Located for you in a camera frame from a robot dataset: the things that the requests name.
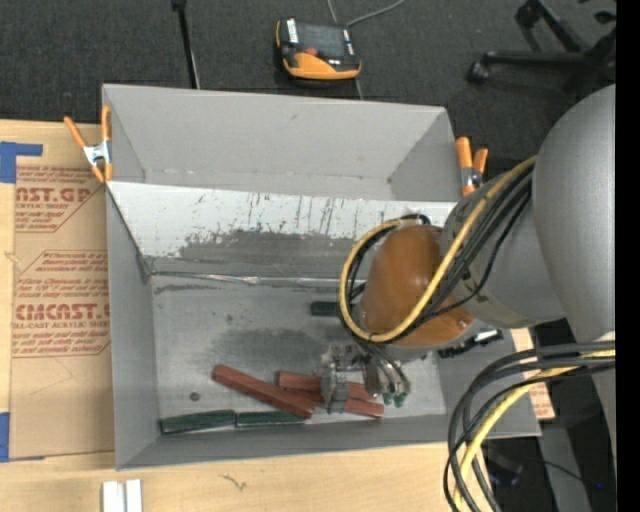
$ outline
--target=yellow cable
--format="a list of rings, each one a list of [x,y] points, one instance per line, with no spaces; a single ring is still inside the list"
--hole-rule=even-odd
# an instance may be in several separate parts
[[[593,352],[583,356],[586,358],[594,358],[594,357],[615,357],[615,350],[602,350],[599,352]],[[577,366],[568,366],[565,368],[550,368],[548,370],[542,370],[538,372],[536,375],[528,378],[527,380],[532,379],[540,379],[544,377],[555,377],[556,375],[561,375],[563,373],[567,373],[571,370],[578,368]],[[495,405],[491,413],[485,418],[485,420],[478,428],[475,436],[473,437],[471,443],[467,446],[467,449],[464,452],[464,456],[462,457],[462,462],[460,463],[460,474],[462,475],[462,479],[466,480],[469,474],[469,469],[471,468],[471,463],[475,458],[478,450],[482,442],[487,437],[487,434],[491,431],[496,422],[509,410],[509,408],[517,402],[522,396],[524,396],[531,388],[533,388],[537,383],[528,384],[511,391],[507,396],[505,396],[498,404]],[[460,488],[456,486],[453,494],[453,499],[455,500],[455,504],[458,508],[460,508],[462,504],[462,494],[460,493]]]
[[[414,306],[414,308],[411,310],[409,315],[407,315],[407,317],[400,324],[398,324],[396,327],[394,327],[390,331],[387,331],[382,334],[371,334],[356,324],[356,322],[353,320],[349,312],[349,304],[348,304],[349,298],[346,296],[347,281],[349,279],[349,268],[351,267],[351,264],[353,263],[353,260],[355,259],[358,251],[365,243],[368,242],[368,240],[373,235],[375,235],[376,233],[379,233],[382,229],[387,229],[390,223],[382,224],[381,226],[378,226],[377,228],[367,233],[353,247],[353,249],[349,253],[349,256],[347,257],[347,260],[342,268],[342,273],[340,275],[340,287],[339,287],[340,312],[342,313],[342,317],[345,323],[347,324],[347,327],[349,327],[349,329],[359,338],[372,341],[374,343],[383,343],[385,341],[392,340],[393,338],[400,336],[404,331],[406,331],[411,326],[411,324],[416,321],[420,313],[424,310],[424,308],[427,306],[427,304],[433,297],[433,294],[435,293],[436,289],[440,285],[440,282],[442,281],[442,278],[444,277],[445,272],[451,266],[451,263],[453,262],[455,255],[458,252],[458,249],[464,242],[469,231],[477,221],[482,211],[486,208],[489,200],[491,200],[496,193],[502,190],[507,185],[507,183],[509,183],[513,178],[515,178],[519,174],[526,171],[529,167],[531,167],[531,165],[533,165],[533,163],[535,162],[535,159],[536,157],[533,156],[525,160],[521,164],[517,165],[516,167],[514,167],[511,171],[505,173],[489,189],[489,191],[485,194],[485,196],[480,201],[478,201],[478,203],[472,210],[469,217],[467,217],[465,222],[462,224],[460,228],[460,232],[458,233],[453,243],[447,250],[447,253],[445,254],[444,258],[442,259],[442,262],[438,266],[438,269],[436,270],[433,276],[433,279],[427,286],[427,289],[422,294],[422,297],[420,297],[420,300],[418,300],[418,303]]]

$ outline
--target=white plastic piece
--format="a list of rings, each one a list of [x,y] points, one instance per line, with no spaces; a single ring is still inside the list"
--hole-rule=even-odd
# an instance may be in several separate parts
[[[142,481],[104,482],[102,512],[142,512]]]

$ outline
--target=black pole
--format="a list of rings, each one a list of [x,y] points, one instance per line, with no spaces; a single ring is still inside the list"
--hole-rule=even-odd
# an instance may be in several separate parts
[[[171,8],[178,13],[180,21],[180,31],[182,32],[182,43],[184,45],[184,53],[187,58],[187,68],[189,69],[189,81],[192,89],[200,89],[200,80],[196,69],[196,59],[191,49],[191,40],[189,38],[189,25],[187,24],[187,16],[184,10],[187,7],[187,0],[171,0]]]

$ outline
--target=dark floor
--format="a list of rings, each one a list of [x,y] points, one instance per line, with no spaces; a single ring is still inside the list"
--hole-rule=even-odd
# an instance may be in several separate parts
[[[484,51],[530,50],[528,37],[514,21],[522,1],[407,0],[354,26],[354,45],[364,60],[360,83],[365,98],[446,107],[455,136],[467,135],[474,147],[489,148],[490,174],[535,154],[555,121],[576,101],[576,94],[562,91],[569,74],[495,66],[483,85],[465,80],[469,66]],[[333,0],[343,22],[390,3]],[[612,0],[551,3],[588,44],[611,28],[599,24],[594,13],[616,8]],[[275,21],[289,15],[331,22],[326,0],[189,1],[187,18],[202,88],[357,97],[351,83],[300,89],[276,70]],[[543,23],[531,35],[542,49],[562,51]],[[0,73],[0,117],[9,119],[57,121],[69,114],[76,121],[97,122],[104,82],[189,87],[171,0],[0,2]],[[562,337],[562,327],[554,335],[558,332]],[[592,436],[589,421],[585,424]],[[580,432],[576,436],[582,439]],[[518,483],[498,489],[504,510],[553,511],[536,441],[503,441],[495,448],[530,459]],[[607,459],[606,454],[600,458]],[[590,468],[604,469],[589,478],[602,480],[608,459],[591,459]],[[603,506],[610,501],[602,505],[598,499],[592,499],[593,509],[609,510]]]

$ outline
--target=cable bundle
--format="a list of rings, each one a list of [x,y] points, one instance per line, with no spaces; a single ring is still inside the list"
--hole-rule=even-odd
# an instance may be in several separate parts
[[[535,361],[525,360],[535,357]],[[485,368],[469,386],[451,415],[448,445],[449,459],[443,476],[445,497],[452,510],[460,510],[462,499],[473,512],[480,509],[472,498],[466,484],[470,467],[492,510],[500,507],[486,482],[476,455],[491,428],[505,412],[534,385],[540,382],[567,379],[580,375],[592,375],[615,367],[615,342],[569,343],[551,347],[540,347],[510,354]],[[535,376],[506,387],[480,406],[473,417],[472,402],[480,390],[511,375],[540,370]],[[462,433],[456,436],[462,422]],[[458,460],[458,450],[466,443],[462,461]],[[449,486],[449,469],[455,479],[452,495]]]
[[[412,215],[385,222],[369,231],[354,245],[340,275],[338,290],[339,314],[345,326],[356,338],[373,343],[393,342],[413,332],[425,322],[442,315],[472,299],[486,283],[500,247],[531,198],[530,181],[535,157],[529,158],[505,173],[493,185],[486,186],[485,194],[475,203],[455,239],[447,250],[423,295],[409,315],[395,328],[385,333],[370,333],[353,318],[353,300],[364,290],[364,285],[354,287],[357,272],[366,252],[392,230],[424,223],[423,216]],[[474,291],[456,304],[438,309],[465,274],[473,259],[489,238],[509,219],[492,250],[483,277]]]

